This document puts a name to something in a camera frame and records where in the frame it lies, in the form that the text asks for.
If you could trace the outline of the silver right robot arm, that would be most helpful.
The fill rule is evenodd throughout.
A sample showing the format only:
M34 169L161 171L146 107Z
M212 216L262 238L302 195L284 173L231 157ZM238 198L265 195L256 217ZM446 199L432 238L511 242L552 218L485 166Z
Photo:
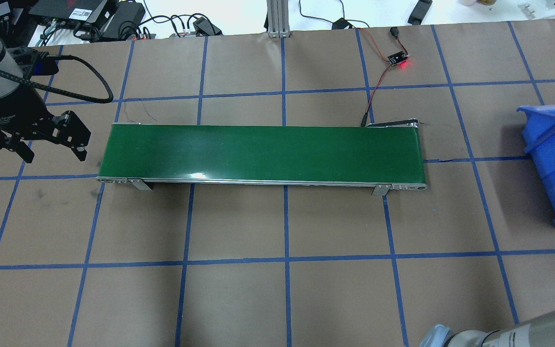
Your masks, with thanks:
M555 310L492 332L463 330L454 333L438 324L430 329L421 347L555 347Z

